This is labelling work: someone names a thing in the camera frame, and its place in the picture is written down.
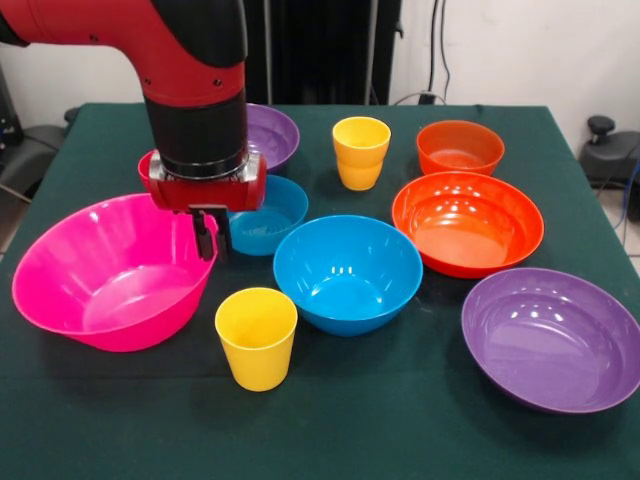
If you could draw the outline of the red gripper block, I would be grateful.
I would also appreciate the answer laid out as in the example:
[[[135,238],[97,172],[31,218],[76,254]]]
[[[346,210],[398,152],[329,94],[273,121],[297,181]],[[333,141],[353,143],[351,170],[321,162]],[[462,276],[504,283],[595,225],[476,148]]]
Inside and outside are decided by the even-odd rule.
[[[213,240],[204,213],[196,209],[257,210],[265,198],[266,178],[266,159],[258,153],[249,153],[246,162],[231,175],[205,180],[173,177],[162,166],[159,153],[147,154],[147,191],[159,209],[193,210],[196,246],[204,261],[213,259]],[[227,262],[233,251],[228,212],[215,211],[214,219],[218,228],[218,258]]]

